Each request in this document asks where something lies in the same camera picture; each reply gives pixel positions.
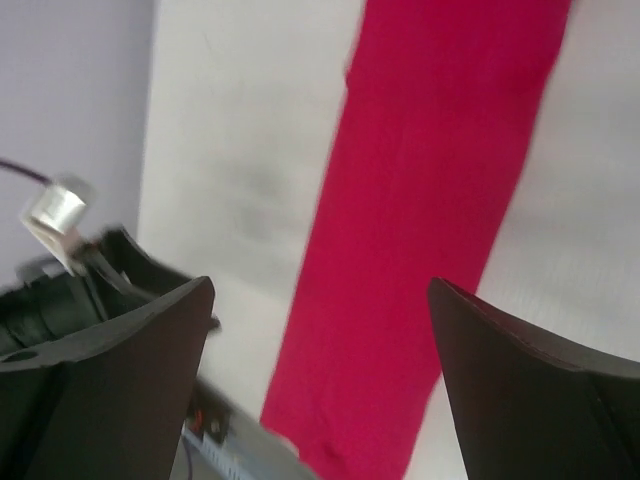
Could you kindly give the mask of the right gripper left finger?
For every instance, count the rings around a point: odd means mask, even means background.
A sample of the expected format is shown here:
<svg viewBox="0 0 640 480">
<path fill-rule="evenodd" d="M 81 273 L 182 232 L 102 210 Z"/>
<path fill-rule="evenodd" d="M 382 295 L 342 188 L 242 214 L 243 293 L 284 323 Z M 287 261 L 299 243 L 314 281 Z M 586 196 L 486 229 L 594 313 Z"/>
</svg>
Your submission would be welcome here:
<svg viewBox="0 0 640 480">
<path fill-rule="evenodd" d="M 4 479 L 167 479 L 215 291 L 198 277 L 124 315 L 1 358 Z"/>
</svg>

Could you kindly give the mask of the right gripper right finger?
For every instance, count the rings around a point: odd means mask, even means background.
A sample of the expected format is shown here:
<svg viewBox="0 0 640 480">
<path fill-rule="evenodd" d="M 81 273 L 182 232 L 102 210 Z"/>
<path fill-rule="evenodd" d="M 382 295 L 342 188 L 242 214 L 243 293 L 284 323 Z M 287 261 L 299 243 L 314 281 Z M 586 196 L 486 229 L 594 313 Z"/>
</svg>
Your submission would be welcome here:
<svg viewBox="0 0 640 480">
<path fill-rule="evenodd" d="M 636 479 L 639 365 L 440 278 L 428 302 L 471 479 Z"/>
</svg>

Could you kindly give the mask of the crimson pink t shirt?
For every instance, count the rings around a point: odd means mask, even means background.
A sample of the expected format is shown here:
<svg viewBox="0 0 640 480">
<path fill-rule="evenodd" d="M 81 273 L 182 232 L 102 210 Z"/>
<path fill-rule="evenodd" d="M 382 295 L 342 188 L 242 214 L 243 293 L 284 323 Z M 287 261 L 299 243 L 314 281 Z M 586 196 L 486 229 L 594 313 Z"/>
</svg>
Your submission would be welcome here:
<svg viewBox="0 0 640 480">
<path fill-rule="evenodd" d="M 370 1 L 261 421 L 324 479 L 399 479 L 440 374 L 426 290 L 475 289 L 566 1 Z"/>
</svg>

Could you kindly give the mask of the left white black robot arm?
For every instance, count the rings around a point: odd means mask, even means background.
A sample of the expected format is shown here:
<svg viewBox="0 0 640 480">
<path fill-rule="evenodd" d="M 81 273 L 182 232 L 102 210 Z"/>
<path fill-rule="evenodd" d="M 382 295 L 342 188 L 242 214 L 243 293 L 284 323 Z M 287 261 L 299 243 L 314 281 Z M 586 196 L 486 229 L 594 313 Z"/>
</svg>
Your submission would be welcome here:
<svg viewBox="0 0 640 480">
<path fill-rule="evenodd" d="M 75 176 L 44 183 L 21 221 L 47 249 L 22 264 L 19 286 L 1 293 L 1 352 L 52 342 L 140 308 L 190 282 L 153 259 L 122 227 L 94 240 L 78 225 L 94 197 Z"/>
</svg>

